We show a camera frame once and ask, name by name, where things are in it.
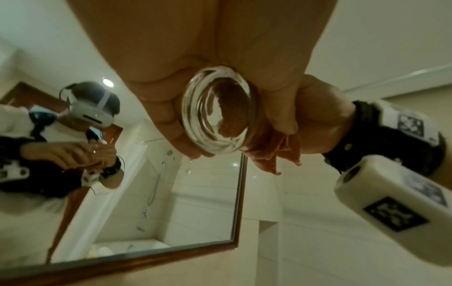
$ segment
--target recessed light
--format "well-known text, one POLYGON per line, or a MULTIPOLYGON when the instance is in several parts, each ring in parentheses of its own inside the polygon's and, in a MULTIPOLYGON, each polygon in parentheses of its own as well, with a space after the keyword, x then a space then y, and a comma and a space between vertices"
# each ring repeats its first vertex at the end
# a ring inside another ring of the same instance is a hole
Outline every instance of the recessed light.
POLYGON ((108 87, 113 87, 113 86, 114 86, 113 81, 111 81, 111 80, 109 80, 109 79, 103 78, 103 79, 102 79, 102 82, 103 82, 106 86, 108 86, 108 87))

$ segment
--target clear glass jar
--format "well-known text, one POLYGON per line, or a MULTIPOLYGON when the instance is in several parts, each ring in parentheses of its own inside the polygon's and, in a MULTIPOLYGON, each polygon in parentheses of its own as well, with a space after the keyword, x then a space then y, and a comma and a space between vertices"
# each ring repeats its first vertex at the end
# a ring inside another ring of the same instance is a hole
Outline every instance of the clear glass jar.
POLYGON ((244 150, 256 123, 257 93, 235 70, 200 70, 182 99, 182 122, 189 138, 212 154, 244 150))

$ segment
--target white ceiling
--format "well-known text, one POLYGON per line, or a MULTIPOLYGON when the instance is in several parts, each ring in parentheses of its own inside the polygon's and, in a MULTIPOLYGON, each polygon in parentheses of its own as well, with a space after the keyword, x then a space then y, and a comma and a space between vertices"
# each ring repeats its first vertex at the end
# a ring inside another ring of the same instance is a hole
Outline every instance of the white ceiling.
MULTIPOLYGON (((308 72, 349 89, 452 62, 452 1, 339 0, 308 72)), ((139 101, 92 46, 62 0, 1 0, 0 38, 21 49, 18 68, 54 87, 115 83, 118 119, 147 118, 139 101)))

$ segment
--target white shirt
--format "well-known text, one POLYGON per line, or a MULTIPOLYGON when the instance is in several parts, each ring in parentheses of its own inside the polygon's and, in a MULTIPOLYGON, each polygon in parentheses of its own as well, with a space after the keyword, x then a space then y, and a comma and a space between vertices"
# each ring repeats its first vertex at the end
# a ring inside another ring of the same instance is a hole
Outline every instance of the white shirt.
MULTIPOLYGON (((33 128, 25 108, 0 105, 1 136, 29 137, 33 128)), ((47 142, 88 141, 84 132, 60 123, 48 126, 41 135, 47 142)), ((82 185, 89 186, 97 180, 85 170, 81 181, 82 185)), ((66 199, 0 191, 0 269, 44 264, 65 207, 66 199)))

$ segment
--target white vr headset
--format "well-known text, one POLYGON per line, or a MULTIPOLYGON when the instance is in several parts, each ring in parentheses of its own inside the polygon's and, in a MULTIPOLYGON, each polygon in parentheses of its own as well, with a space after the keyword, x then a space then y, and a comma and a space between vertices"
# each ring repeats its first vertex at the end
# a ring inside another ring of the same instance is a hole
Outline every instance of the white vr headset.
POLYGON ((111 94, 107 89, 105 89, 104 95, 97 106, 93 106, 83 100, 78 100, 72 93, 72 86, 69 85, 61 90, 61 92, 67 91, 65 94, 67 95, 67 101, 70 103, 69 114, 71 116, 103 128, 113 124, 113 115, 104 110, 111 94))

